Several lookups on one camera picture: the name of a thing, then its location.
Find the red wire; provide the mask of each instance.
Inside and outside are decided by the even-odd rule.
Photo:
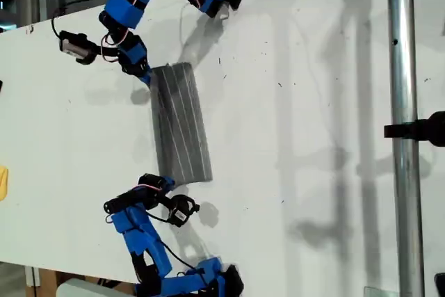
[[[135,186],[134,188],[139,187],[139,186],[148,187],[148,188],[154,189],[155,191],[161,191],[161,189],[159,189],[155,186],[150,186],[149,184],[139,184],[139,185]]]

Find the wire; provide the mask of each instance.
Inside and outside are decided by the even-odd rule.
[[[136,5],[137,2],[138,2],[138,0],[133,0],[132,6]],[[125,31],[124,36],[120,39],[119,42],[116,42],[116,43],[110,43],[110,42],[108,41],[108,37],[109,37],[109,35],[110,35],[110,33],[108,33],[108,34],[106,34],[105,42],[106,42],[106,44],[108,44],[108,45],[110,45],[110,46],[112,46],[112,47],[117,47],[118,45],[120,45],[122,42],[125,41],[125,39],[126,39],[127,36],[128,36],[128,32],[129,32],[129,29],[127,28],[127,30]]]
[[[196,1],[196,7],[199,10],[201,8],[201,3],[199,0],[195,0]]]
[[[154,189],[155,191],[161,191],[160,188],[157,188],[157,187],[155,187],[155,186],[150,186],[149,184],[139,184],[139,185],[135,186],[135,188],[136,188],[136,187],[139,187],[139,186],[148,187],[148,188]]]
[[[138,209],[140,209],[141,211],[144,211],[148,216],[152,217],[152,215],[149,214],[148,212],[146,212],[145,210],[142,210],[141,208],[136,207],[136,206],[133,206],[133,207],[138,208]],[[138,230],[139,232],[142,232],[142,233],[148,235],[148,233],[147,233],[146,231],[142,230],[139,226],[136,225],[136,223],[134,222],[133,218],[130,216],[130,214],[127,212],[126,209],[124,210],[124,213],[125,213],[125,216],[127,217],[127,219],[129,220],[129,222],[133,225],[133,228],[134,228],[134,229],[136,229],[136,230]],[[202,282],[204,283],[204,286],[205,286],[206,288],[209,286],[209,285],[207,284],[206,280],[204,279],[204,276],[202,275],[202,273],[201,273],[200,271],[198,271],[194,266],[192,266],[191,264],[188,264],[188,263],[185,262],[183,259],[181,259],[180,257],[178,257],[178,256],[171,250],[171,248],[168,247],[168,245],[167,245],[166,243],[164,243],[162,240],[157,239],[157,241],[158,241],[159,243],[161,243],[161,244],[168,250],[168,252],[170,252],[170,254],[171,254],[176,260],[178,260],[179,262],[181,262],[184,266],[187,266],[187,267],[189,267],[191,270],[195,271],[195,272],[201,277],[201,280],[202,280]]]
[[[56,16],[59,16],[63,10],[66,10],[68,6],[74,5],[76,3],[84,3],[87,1],[93,1],[93,0],[74,0],[74,1],[68,1],[67,3],[63,3],[62,5],[60,5],[60,7],[58,7],[54,13],[53,13],[53,17],[51,18],[51,27],[53,29],[54,35],[57,36],[58,39],[60,39],[60,35],[57,33],[56,27],[54,26],[54,19],[56,18]]]
[[[104,55],[104,41],[106,40],[107,35],[108,34],[104,35],[104,37],[102,38],[102,40],[100,42],[100,54],[102,55],[102,58],[104,59],[104,61],[106,61],[108,63],[114,63],[114,62],[117,62],[119,60],[119,58],[115,58],[112,61],[110,61],[109,59],[106,59],[105,55]]]
[[[110,46],[112,46],[112,47],[117,47],[118,45],[120,45],[122,42],[125,41],[125,39],[126,39],[127,36],[128,36],[128,32],[129,32],[129,30],[127,29],[127,31],[126,31],[125,34],[124,34],[124,37],[123,37],[119,42],[117,42],[117,43],[110,43],[110,42],[108,41],[108,37],[110,36],[110,33],[108,33],[108,34],[106,34],[105,43],[108,44],[108,45],[110,45]]]
[[[151,218],[153,218],[153,219],[159,220],[159,221],[162,222],[162,223],[170,223],[168,220],[163,219],[163,218],[159,218],[159,217],[157,217],[157,216],[155,216],[155,215],[152,215],[150,212],[148,212],[148,211],[146,211],[146,210],[144,210],[144,209],[142,209],[142,208],[140,208],[140,207],[137,207],[136,205],[134,205],[134,206],[132,206],[132,207],[133,207],[133,208],[137,208],[137,210],[143,212],[144,214],[147,214],[149,217],[151,217]]]
[[[162,222],[162,223],[169,223],[168,220],[165,220],[165,219],[163,219],[163,218],[156,217],[155,215],[149,214],[148,212],[147,212],[147,215],[148,215],[149,217],[153,218],[153,219],[159,220],[159,221]]]
[[[168,250],[168,252],[170,252],[170,254],[179,262],[181,262],[184,266],[189,267],[192,271],[195,271],[200,277],[202,282],[204,283],[205,287],[207,288],[209,285],[207,284],[206,280],[204,279],[204,276],[202,275],[202,273],[200,271],[198,271],[194,266],[192,266],[191,264],[188,264],[187,262],[185,262],[183,259],[181,259],[180,257],[178,257],[171,249],[170,247],[168,247],[168,245],[166,243],[164,243],[162,240],[158,239],[158,242],[162,243],[163,246]]]

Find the black clamp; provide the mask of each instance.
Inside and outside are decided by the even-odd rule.
[[[428,119],[402,125],[385,125],[385,138],[430,141],[434,146],[445,147],[445,111],[438,111]]]
[[[96,56],[117,57],[116,48],[108,48],[96,45],[87,39],[87,35],[79,33],[74,34],[69,31],[61,31],[59,35],[60,51],[76,57],[76,62],[82,65],[89,65],[95,61]]]

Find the black cable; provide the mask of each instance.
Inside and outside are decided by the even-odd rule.
[[[31,270],[33,271],[33,290],[34,290],[34,297],[37,297],[37,288],[35,287],[34,267],[31,267]]]
[[[152,215],[151,213],[149,213],[148,211],[146,211],[146,210],[144,210],[144,209],[142,209],[140,207],[137,207],[137,206],[134,205],[133,208],[137,208],[138,210],[141,210],[144,214],[147,214],[149,217],[151,217],[153,219],[156,219],[156,220],[159,220],[162,223],[169,223],[170,224],[170,222],[168,220],[165,220],[163,218],[159,218],[158,216]]]
[[[54,35],[57,36],[58,39],[60,39],[59,34],[56,31],[56,27],[54,26],[54,19],[56,18],[56,16],[59,16],[60,14],[62,14],[63,10],[66,10],[68,6],[74,5],[76,3],[84,3],[87,1],[93,1],[93,0],[74,0],[74,1],[68,1],[67,3],[63,3],[62,5],[60,5],[60,7],[58,7],[54,13],[53,13],[53,17],[51,18],[51,27],[53,29]]]
[[[206,280],[204,279],[204,276],[202,275],[202,273],[200,271],[198,271],[194,266],[192,266],[191,264],[188,264],[187,262],[185,262],[183,259],[181,259],[180,257],[178,257],[176,254],[173,253],[173,251],[170,249],[170,247],[167,246],[166,243],[164,243],[162,240],[158,239],[158,241],[160,243],[163,244],[163,246],[168,250],[168,252],[170,252],[171,255],[173,255],[173,257],[178,260],[179,262],[181,262],[184,266],[189,267],[192,271],[195,271],[200,277],[202,282],[204,283],[205,287],[207,288],[209,285],[207,284]]]
[[[153,218],[153,219],[159,220],[159,221],[162,222],[162,223],[169,223],[168,220],[165,220],[165,219],[156,217],[155,215],[149,214],[148,212],[147,212],[147,215],[148,215],[149,217]]]
[[[135,208],[140,209],[141,211],[144,211],[147,215],[152,216],[151,214],[149,214],[148,212],[146,212],[145,210],[137,207],[137,206],[133,206]],[[130,217],[129,213],[127,212],[127,210],[124,210],[125,216],[127,217],[127,219],[129,220],[129,222],[133,225],[133,228],[142,232],[142,233],[146,233],[144,230],[142,230],[139,226],[136,225],[136,223],[134,222],[134,220]],[[200,277],[202,282],[204,283],[204,286],[207,288],[209,285],[207,284],[206,280],[204,279],[204,276],[202,275],[202,273],[200,271],[198,271],[194,266],[192,266],[191,264],[188,264],[187,262],[185,262],[183,259],[181,259],[180,257],[178,257],[172,250],[170,247],[168,247],[168,245],[166,243],[164,243],[162,240],[158,239],[158,242],[161,243],[167,250],[168,252],[170,252],[170,254],[179,262],[181,262],[184,266],[189,267],[192,271],[195,271]]]

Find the gray rectangular object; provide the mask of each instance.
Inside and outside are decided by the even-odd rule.
[[[159,172],[177,185],[212,179],[204,121],[189,63],[153,69],[152,113]]]

